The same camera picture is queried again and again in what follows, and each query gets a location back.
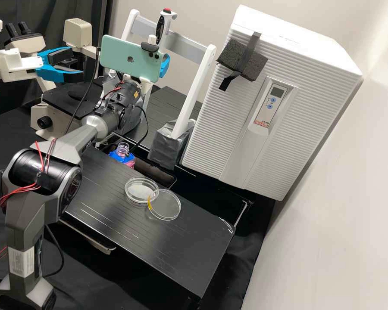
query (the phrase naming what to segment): digital display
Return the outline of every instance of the digital display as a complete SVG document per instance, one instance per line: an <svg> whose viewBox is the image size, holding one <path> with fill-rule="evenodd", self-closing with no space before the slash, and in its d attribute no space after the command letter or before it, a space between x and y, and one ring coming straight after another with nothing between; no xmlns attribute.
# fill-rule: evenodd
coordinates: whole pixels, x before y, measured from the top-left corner
<svg viewBox="0 0 388 310"><path fill-rule="evenodd" d="M285 91L281 90L280 88L273 87L272 91L270 92L270 95L281 98L284 92Z"/></svg>

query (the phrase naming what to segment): white label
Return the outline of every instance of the white label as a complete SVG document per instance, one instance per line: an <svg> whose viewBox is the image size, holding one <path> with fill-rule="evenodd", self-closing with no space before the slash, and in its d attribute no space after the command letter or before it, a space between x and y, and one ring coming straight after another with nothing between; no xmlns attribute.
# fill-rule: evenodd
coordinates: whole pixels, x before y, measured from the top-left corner
<svg viewBox="0 0 388 310"><path fill-rule="evenodd" d="M10 247L7 249L10 272L23 278L31 275L34 271L34 247L25 252Z"/></svg>

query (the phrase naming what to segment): petri dish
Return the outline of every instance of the petri dish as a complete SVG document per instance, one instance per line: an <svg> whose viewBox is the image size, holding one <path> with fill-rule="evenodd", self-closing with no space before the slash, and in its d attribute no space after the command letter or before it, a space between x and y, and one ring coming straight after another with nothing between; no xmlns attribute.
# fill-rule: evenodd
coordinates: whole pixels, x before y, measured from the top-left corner
<svg viewBox="0 0 388 310"><path fill-rule="evenodd" d="M148 198L148 209L160 220L173 220L181 211L181 202L168 189L157 189Z"/></svg>
<svg viewBox="0 0 388 310"><path fill-rule="evenodd" d="M152 194L157 190L157 183L146 177L134 177L125 184L125 193L128 198L141 204L147 203L150 196L154 200L156 196Z"/></svg>

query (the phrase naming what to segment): white stand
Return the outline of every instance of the white stand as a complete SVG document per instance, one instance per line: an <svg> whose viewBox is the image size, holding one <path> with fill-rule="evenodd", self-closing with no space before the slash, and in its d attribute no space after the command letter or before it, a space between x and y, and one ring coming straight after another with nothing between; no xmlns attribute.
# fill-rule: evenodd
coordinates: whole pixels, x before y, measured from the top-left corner
<svg viewBox="0 0 388 310"><path fill-rule="evenodd" d="M121 39L129 40L130 34L147 37L155 33L155 30L156 23L140 16L138 10L132 9L129 13ZM216 46L210 44L206 47L171 30L166 37L166 40L161 44L161 48L166 48L200 65L171 134L171 137L176 139L187 130L188 120L197 100L201 85L211 66L211 62L214 60ZM150 93L151 89L145 96L144 110L148 105Z"/></svg>

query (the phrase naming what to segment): robotic arm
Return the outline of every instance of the robotic arm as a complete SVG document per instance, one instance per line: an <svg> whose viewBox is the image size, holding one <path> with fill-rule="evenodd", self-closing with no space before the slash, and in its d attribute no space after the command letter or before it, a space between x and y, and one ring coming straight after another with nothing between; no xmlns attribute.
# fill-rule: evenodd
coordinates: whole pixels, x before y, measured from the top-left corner
<svg viewBox="0 0 388 310"><path fill-rule="evenodd" d="M48 170L42 171L38 151L43 151L44 158L51 141L19 151L4 171L4 193L32 183L40 188L14 194L7 200L9 274L0 283L0 309L53 308L56 295L41 271L44 225L57 222L77 193L82 180L82 153L92 142L121 129L124 106L142 100L137 83L124 81L124 86L127 92L121 102L109 102L104 109L85 117L81 127L56 140Z"/></svg>

